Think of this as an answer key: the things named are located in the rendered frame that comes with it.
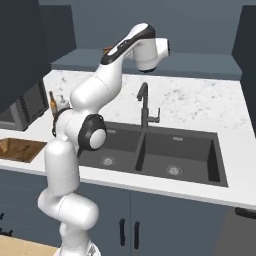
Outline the wooden cutting board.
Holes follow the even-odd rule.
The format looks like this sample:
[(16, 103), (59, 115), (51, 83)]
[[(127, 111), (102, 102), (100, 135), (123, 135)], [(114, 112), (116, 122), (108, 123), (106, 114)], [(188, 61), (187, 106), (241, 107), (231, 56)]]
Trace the wooden cutting board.
[(0, 159), (30, 163), (45, 147), (46, 142), (17, 138), (0, 139)]

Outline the dark tall cabinet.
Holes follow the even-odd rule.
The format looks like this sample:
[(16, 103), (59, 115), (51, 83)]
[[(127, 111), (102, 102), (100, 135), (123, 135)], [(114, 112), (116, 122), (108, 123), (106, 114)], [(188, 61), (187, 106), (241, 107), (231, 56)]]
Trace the dark tall cabinet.
[(242, 7), (232, 56), (242, 71), (242, 91), (256, 133), (256, 5)]

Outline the black sink tap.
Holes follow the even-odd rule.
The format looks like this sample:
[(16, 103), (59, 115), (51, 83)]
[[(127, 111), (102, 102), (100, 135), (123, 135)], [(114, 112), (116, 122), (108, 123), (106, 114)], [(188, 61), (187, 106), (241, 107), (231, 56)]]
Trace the black sink tap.
[(149, 123), (159, 123), (160, 115), (156, 117), (152, 117), (149, 115), (148, 108), (148, 84), (144, 82), (137, 94), (137, 100), (142, 101), (142, 109), (141, 109), (141, 127), (146, 129)]

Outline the dark double sink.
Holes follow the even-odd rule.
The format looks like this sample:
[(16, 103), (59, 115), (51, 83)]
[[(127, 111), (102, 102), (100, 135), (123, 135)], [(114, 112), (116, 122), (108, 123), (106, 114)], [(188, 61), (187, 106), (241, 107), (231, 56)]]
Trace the dark double sink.
[(218, 136), (164, 127), (108, 122), (97, 151), (82, 151), (81, 166), (226, 187)]

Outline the clear soap dispenser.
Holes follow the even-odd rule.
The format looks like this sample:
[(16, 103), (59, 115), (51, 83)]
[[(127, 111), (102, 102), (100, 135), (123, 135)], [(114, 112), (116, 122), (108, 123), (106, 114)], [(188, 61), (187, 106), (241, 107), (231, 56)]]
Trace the clear soap dispenser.
[(57, 103), (57, 107), (59, 110), (64, 109), (64, 108), (69, 108), (70, 107), (69, 101), (66, 100), (63, 95), (60, 95), (59, 101)]

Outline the brown glass bottle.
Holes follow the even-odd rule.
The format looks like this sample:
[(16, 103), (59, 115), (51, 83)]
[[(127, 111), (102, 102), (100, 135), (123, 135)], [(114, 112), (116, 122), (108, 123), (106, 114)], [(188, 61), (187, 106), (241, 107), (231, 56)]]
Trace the brown glass bottle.
[(57, 110), (57, 103), (54, 99), (52, 91), (49, 91), (49, 96), (50, 96), (50, 107), (51, 107), (52, 115), (55, 116), (58, 110)]

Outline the blue-grey cupboard door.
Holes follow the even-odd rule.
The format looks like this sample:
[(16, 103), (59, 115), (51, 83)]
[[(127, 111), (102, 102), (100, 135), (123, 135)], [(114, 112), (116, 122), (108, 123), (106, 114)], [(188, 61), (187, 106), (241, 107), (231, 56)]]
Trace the blue-grey cupboard door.
[[(132, 192), (133, 256), (213, 256), (227, 208), (222, 205)], [(134, 224), (140, 222), (139, 249)]]
[[(89, 231), (102, 256), (130, 256), (130, 198), (126, 190), (81, 183), (78, 193), (99, 207), (99, 219)], [(120, 245), (119, 221), (125, 219), (125, 245)]]

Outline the dark grey microwave oven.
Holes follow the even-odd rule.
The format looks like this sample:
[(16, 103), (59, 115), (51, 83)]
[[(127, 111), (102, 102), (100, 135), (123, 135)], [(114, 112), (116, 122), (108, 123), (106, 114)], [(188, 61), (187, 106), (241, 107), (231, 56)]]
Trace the dark grey microwave oven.
[(25, 131), (49, 109), (43, 79), (0, 113), (0, 129)]

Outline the blue-grey drawer run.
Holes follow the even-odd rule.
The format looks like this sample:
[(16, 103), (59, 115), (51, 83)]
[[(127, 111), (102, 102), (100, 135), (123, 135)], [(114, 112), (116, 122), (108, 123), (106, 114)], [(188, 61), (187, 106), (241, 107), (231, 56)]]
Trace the blue-grey drawer run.
[(37, 206), (45, 176), (0, 169), (0, 229), (20, 238), (58, 247), (59, 222)]

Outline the grey dishwasher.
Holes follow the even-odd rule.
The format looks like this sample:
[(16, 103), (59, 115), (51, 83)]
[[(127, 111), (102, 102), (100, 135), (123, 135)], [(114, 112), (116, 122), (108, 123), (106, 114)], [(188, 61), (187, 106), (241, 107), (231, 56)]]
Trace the grey dishwasher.
[(213, 256), (256, 256), (256, 220), (238, 216), (236, 208), (226, 214)]

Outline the dark wall cabinet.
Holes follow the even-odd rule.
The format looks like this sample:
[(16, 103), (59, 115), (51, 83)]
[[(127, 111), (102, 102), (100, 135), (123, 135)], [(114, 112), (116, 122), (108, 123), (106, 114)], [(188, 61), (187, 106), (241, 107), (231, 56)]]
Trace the dark wall cabinet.
[(0, 112), (76, 48), (69, 5), (0, 0)]

